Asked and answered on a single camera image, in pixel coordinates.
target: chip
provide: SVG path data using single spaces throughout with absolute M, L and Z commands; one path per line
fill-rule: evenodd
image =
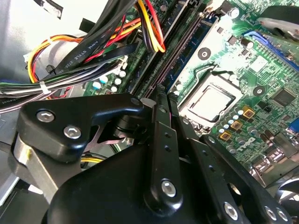
M 272 96 L 272 98 L 279 105 L 281 105 L 283 107 L 286 107 L 289 104 L 291 104 L 291 102 L 293 102 L 293 100 L 296 98 L 296 96 L 294 96 L 293 94 L 291 94 L 288 90 L 281 89 L 277 93 L 275 93 Z
M 289 115 L 285 115 L 284 118 L 282 118 L 282 120 L 287 121 L 289 120 L 291 117 Z
M 230 38 L 229 38 L 229 40 L 228 40 L 228 43 L 230 44 L 230 45 L 234 45 L 236 42 L 237 42 L 237 38 L 235 37 L 235 36 L 231 36 Z
M 224 30 L 224 29 L 223 29 L 222 27 L 219 27 L 218 30 L 217 30 L 217 32 L 218 32 L 219 34 L 221 34 L 221 33 L 223 32 L 223 30 Z
M 239 130 L 242 127 L 242 123 L 240 123 L 239 121 L 235 120 L 234 123 L 231 125 L 231 128 L 235 129 L 235 130 Z
M 242 51 L 242 55 L 247 55 L 247 53 L 248 53 L 249 51 L 247 51 L 246 49 L 244 49 L 243 51 Z
M 255 112 L 249 106 L 245 105 L 243 107 L 243 111 L 244 111 L 243 116 L 248 118 L 248 119 L 252 118 L 255 115 Z
M 222 140 L 227 141 L 227 140 L 229 140 L 229 139 L 232 137 L 232 135 L 231 135 L 231 133 L 229 133 L 229 132 L 224 132 L 224 133 L 222 133 L 219 137 L 220 137 Z

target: electronic component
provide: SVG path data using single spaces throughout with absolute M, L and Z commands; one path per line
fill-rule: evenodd
M 127 73 L 125 71 L 120 71 L 120 73 L 118 74 L 121 78 L 126 77 Z
M 111 91 L 112 91 L 112 92 L 117 92 L 117 87 L 116 87 L 116 86 L 112 86 L 112 87 L 111 87 Z
M 226 131 L 226 132 L 219 135 L 219 138 L 221 138 L 224 141 L 229 140 L 231 137 L 232 137 L 232 135 L 228 131 Z
M 280 52 L 277 48 L 275 48 L 266 38 L 264 38 L 260 33 L 256 31 L 247 31 L 242 34 L 243 36 L 251 36 L 255 38 L 257 41 L 259 41 L 262 45 L 267 46 L 270 51 L 272 51 L 277 57 L 279 57 L 282 61 L 284 61 L 286 64 L 288 64 L 290 67 L 295 69 L 297 72 L 299 71 L 299 66 L 289 60 L 286 56 L 284 56 L 283 53 Z
M 267 138 L 267 136 L 265 134 L 260 134 L 260 138 L 261 140 L 263 140 L 263 142 L 265 142 L 266 144 L 269 144 L 271 141 Z
M 115 85 L 120 85 L 120 84 L 121 84 L 121 79 L 120 79 L 120 78 L 116 78 L 116 79 L 114 80 L 114 84 L 115 84 Z
M 273 135 L 273 133 L 269 129 L 264 130 L 263 133 L 267 136 L 267 138 L 269 140 L 273 140 L 274 139 L 274 135 Z
M 243 111 L 244 111 L 243 116 L 248 118 L 248 119 L 252 118 L 255 115 L 255 112 L 249 106 L 245 105 L 243 107 Z
M 265 93 L 266 93 L 265 86 L 260 85 L 260 86 L 257 86 L 256 88 L 253 89 L 253 95 L 256 96 L 256 97 L 259 97 L 259 96 L 261 96 Z
M 254 43 L 246 38 L 242 38 L 240 44 L 247 49 L 251 49 L 254 46 Z
M 286 89 L 280 89 L 272 96 L 272 99 L 283 107 L 288 106 L 295 98 L 296 96 Z
M 177 91 L 182 91 L 183 90 L 183 85 L 182 84 L 177 84 L 176 85 L 176 89 L 177 89 Z
M 295 133 L 299 133 L 299 118 L 294 120 L 290 125 L 289 129 Z
M 258 56 L 256 58 L 256 60 L 251 64 L 250 68 L 255 71 L 255 72 L 259 72 L 260 70 L 262 70 L 263 67 L 265 67 L 265 65 L 268 63 L 268 61 L 263 58 L 262 56 Z
M 236 149 L 235 149 L 234 146 L 232 146 L 232 145 L 228 145 L 228 146 L 226 146 L 226 149 L 227 149 L 231 154 L 235 154 L 235 153 L 236 153 Z
M 237 38 L 235 37 L 235 36 L 231 36 L 230 38 L 229 38 L 229 40 L 228 40 L 228 43 L 230 44 L 230 45 L 234 45 L 236 42 L 237 42 Z
M 180 114 L 212 128 L 242 96 L 238 86 L 222 76 L 209 73 L 181 104 Z
M 96 90 L 99 90 L 101 88 L 101 83 L 99 82 L 93 82 L 93 88 L 96 89 Z
M 242 51 L 242 55 L 245 56 L 245 55 L 248 54 L 248 52 L 249 52 L 248 50 L 244 49 L 244 50 Z
M 235 120 L 234 123 L 230 126 L 231 128 L 235 129 L 235 130 L 239 130 L 242 127 L 242 123 Z
M 257 134 L 257 129 L 254 126 L 249 126 L 247 128 L 247 131 L 251 134 L 251 135 L 256 135 Z
M 101 77 L 100 77 L 100 82 L 101 82 L 101 83 L 104 83 L 104 84 L 107 83 L 107 82 L 108 82 L 108 78 L 107 78 L 107 76 L 101 76 Z
M 267 103 L 265 103 L 264 101 L 260 101 L 257 103 L 257 105 L 261 108 L 261 109 L 264 109 L 268 106 Z
M 209 48 L 202 48 L 198 51 L 198 58 L 202 61 L 209 59 L 211 56 L 211 50 Z
M 228 15 L 232 19 L 236 19 L 240 15 L 240 10 L 237 7 L 233 7 L 228 11 Z
M 222 27 L 219 27 L 217 30 L 217 33 L 221 34 L 224 31 L 224 29 Z
M 235 112 L 238 114 L 238 115 L 243 115 L 244 114 L 244 110 L 241 108 L 241 107 L 235 107 Z
M 236 140 L 236 142 L 238 142 L 239 145 L 241 145 L 241 146 L 245 145 L 245 143 L 246 143 L 246 141 L 244 140 L 243 137 L 236 137 L 235 140 Z
M 289 115 L 285 115 L 285 116 L 282 118 L 282 120 L 284 120 L 284 121 L 288 121 L 290 118 L 291 118 L 291 117 L 290 117 Z

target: capacitor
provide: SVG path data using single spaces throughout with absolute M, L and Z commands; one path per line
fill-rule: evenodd
M 238 115 L 243 115 L 244 114 L 244 110 L 240 107 L 236 107 L 235 108 L 235 112 L 238 114 Z
M 101 83 L 99 82 L 93 82 L 93 88 L 96 89 L 96 90 L 99 90 L 101 88 Z
M 260 138 L 265 142 L 266 144 L 269 144 L 271 141 L 267 138 L 265 134 L 260 134 Z
M 101 77 L 100 77 L 100 82 L 101 82 L 101 83 L 104 83 L 104 84 L 107 83 L 107 82 L 108 82 L 108 78 L 107 78 L 107 76 L 101 76 Z
M 126 77 L 126 75 L 127 75 L 127 73 L 126 73 L 125 71 L 120 71 L 120 73 L 119 73 L 119 76 L 120 76 L 121 78 Z
M 256 135 L 257 134 L 257 129 L 254 126 L 250 126 L 247 128 L 247 131 L 252 134 L 252 135 Z
M 231 154 L 235 154 L 236 150 L 232 145 L 228 145 L 226 146 L 226 149 L 231 153 Z
M 236 137 L 235 139 L 241 146 L 245 145 L 246 141 L 243 137 Z
M 234 120 L 238 120 L 238 119 L 239 119 L 239 116 L 238 116 L 237 114 L 235 114 L 235 115 L 233 116 L 233 119 L 234 119 Z
M 221 125 L 224 129 L 228 129 L 229 128 L 229 124 L 226 121 L 221 122 Z
M 182 91 L 183 90 L 183 85 L 182 84 L 178 84 L 176 86 L 176 88 L 177 88 L 177 91 Z
M 234 119 L 232 117 L 226 117 L 225 120 L 229 125 L 232 125 L 234 123 Z
M 115 85 L 120 85 L 121 84 L 121 79 L 120 78 L 116 78 L 114 80 Z
M 228 11 L 228 15 L 230 18 L 235 19 L 240 15 L 240 10 L 237 7 L 231 8 Z
M 268 139 L 270 139 L 270 140 L 274 139 L 274 135 L 273 135 L 273 133 L 269 129 L 266 129 L 264 131 L 264 134 L 267 136 Z
M 117 87 L 116 87 L 116 86 L 112 86 L 112 87 L 111 87 L 111 91 L 112 91 L 112 92 L 117 92 Z
M 241 39 L 240 44 L 247 49 L 251 49 L 254 46 L 254 43 L 246 38 Z

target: white wire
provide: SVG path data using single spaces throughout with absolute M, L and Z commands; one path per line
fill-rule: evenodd
M 99 70 L 100 68 L 102 68 L 104 65 L 105 65 L 105 63 L 99 65 L 95 69 L 93 69 L 93 70 L 91 70 L 91 71 L 89 71 L 89 72 L 87 72 L 85 74 L 82 74 L 82 75 L 80 75 L 78 77 L 74 77 L 74 78 L 71 78 L 69 80 L 65 80 L 63 82 L 56 83 L 56 84 L 49 84 L 49 85 L 47 85 L 47 89 L 51 89 L 51 88 L 55 88 L 55 87 L 60 86 L 60 85 L 68 84 L 68 83 L 74 82 L 74 81 L 76 81 L 78 79 L 81 79 L 81 78 L 84 78 L 86 76 L 89 76 L 89 75 L 93 74 L 94 72 L 96 72 L 97 70 Z M 113 71 L 113 70 L 114 69 L 106 72 L 105 74 L 103 74 L 101 76 L 109 75 L 109 74 L 112 73 L 111 71 Z M 29 92 L 36 92 L 36 91 L 40 91 L 40 90 L 42 90 L 41 87 L 39 87 L 39 88 L 33 88 L 33 89 L 28 89 L 28 90 L 7 91 L 7 92 L 4 92 L 4 93 L 7 94 L 7 95 L 14 95 L 14 94 L 24 94 L 24 93 L 29 93 Z

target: metal bracket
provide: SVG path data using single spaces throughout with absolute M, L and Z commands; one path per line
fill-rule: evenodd
M 157 86 L 157 104 L 153 107 L 149 164 L 144 199 L 158 216 L 175 213 L 183 203 L 177 133 L 170 127 L 170 111 L 164 87 Z

